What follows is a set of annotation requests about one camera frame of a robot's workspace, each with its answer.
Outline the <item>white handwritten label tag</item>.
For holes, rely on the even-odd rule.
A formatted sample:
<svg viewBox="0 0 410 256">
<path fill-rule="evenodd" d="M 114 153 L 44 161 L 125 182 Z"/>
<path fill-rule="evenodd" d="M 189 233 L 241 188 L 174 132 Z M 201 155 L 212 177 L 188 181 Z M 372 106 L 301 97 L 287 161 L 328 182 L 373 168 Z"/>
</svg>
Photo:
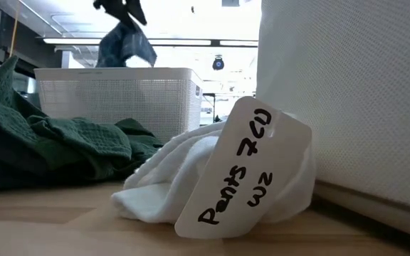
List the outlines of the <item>white handwritten label tag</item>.
<svg viewBox="0 0 410 256">
<path fill-rule="evenodd" d="M 237 100 L 175 223 L 178 236 L 234 238 L 260 221 L 306 209 L 315 168 L 312 130 L 253 97 Z"/>
</svg>

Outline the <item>long ceiling light fixture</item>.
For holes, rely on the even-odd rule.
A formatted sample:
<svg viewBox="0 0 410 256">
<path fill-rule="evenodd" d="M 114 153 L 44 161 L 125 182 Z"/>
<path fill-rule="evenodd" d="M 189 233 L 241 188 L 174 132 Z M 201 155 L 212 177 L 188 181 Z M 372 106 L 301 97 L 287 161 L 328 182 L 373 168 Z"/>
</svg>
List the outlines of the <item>long ceiling light fixture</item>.
<svg viewBox="0 0 410 256">
<path fill-rule="evenodd" d="M 41 38 L 44 43 L 52 45 L 67 46 L 96 46 L 101 42 L 101 38 Z M 252 40 L 221 40 L 221 39 L 173 39 L 173 38 L 152 38 L 149 42 L 153 46 L 166 47 L 236 47 L 236 48 L 257 48 L 258 41 Z"/>
</svg>

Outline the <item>white terry cloth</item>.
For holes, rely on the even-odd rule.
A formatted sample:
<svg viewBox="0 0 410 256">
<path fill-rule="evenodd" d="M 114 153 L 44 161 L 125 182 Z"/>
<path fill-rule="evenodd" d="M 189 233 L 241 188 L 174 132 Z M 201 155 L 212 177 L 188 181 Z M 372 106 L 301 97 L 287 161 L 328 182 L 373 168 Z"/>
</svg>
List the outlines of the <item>white terry cloth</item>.
<svg viewBox="0 0 410 256">
<path fill-rule="evenodd" d="M 111 195 L 117 213 L 146 223 L 176 223 L 224 128 L 218 122 L 185 132 L 167 142 Z M 307 148 L 298 173 L 288 179 L 262 223 L 279 223 L 304 211 L 315 185 L 315 161 Z"/>
</svg>

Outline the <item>green waffle-knit cloth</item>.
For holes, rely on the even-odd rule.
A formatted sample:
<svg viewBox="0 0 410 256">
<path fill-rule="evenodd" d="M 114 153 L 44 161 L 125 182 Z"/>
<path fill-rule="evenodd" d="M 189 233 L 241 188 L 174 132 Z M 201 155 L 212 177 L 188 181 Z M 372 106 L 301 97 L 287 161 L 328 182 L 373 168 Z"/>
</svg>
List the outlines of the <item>green waffle-knit cloth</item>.
<svg viewBox="0 0 410 256">
<path fill-rule="evenodd" d="M 162 148 L 135 119 L 96 124 L 81 117 L 49 117 L 13 88 L 17 61 L 12 56 L 0 66 L 0 129 L 39 155 L 48 174 L 79 181 L 123 179 Z"/>
</svg>

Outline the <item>large white mesh basket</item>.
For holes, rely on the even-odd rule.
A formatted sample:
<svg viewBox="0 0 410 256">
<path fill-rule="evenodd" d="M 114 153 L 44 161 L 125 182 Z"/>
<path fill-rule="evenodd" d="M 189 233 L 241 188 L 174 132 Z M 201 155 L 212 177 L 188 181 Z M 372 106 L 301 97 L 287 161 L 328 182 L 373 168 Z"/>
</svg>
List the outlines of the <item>large white mesh basket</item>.
<svg viewBox="0 0 410 256">
<path fill-rule="evenodd" d="M 410 234 L 410 0 L 262 0 L 256 96 L 311 128 L 317 195 Z"/>
</svg>

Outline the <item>small white mesh basket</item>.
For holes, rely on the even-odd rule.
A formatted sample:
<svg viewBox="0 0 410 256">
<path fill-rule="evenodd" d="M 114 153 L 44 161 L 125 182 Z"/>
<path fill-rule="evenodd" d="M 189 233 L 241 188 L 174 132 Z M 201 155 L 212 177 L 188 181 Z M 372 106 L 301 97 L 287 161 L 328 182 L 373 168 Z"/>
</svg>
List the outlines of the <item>small white mesh basket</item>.
<svg viewBox="0 0 410 256">
<path fill-rule="evenodd" d="M 53 118 L 132 118 L 164 143 L 200 125 L 203 81 L 189 68 L 38 68 L 35 76 Z"/>
</svg>

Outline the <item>dark blue denim garment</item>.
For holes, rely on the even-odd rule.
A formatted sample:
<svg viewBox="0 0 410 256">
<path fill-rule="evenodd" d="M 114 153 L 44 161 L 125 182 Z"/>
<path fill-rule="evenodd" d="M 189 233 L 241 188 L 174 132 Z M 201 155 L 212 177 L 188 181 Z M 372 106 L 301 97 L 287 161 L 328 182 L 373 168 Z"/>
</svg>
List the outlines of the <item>dark blue denim garment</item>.
<svg viewBox="0 0 410 256">
<path fill-rule="evenodd" d="M 151 67 L 157 60 L 157 54 L 142 29 L 135 24 L 129 27 L 119 22 L 100 41 L 96 68 L 122 68 L 126 61 L 137 56 Z"/>
</svg>

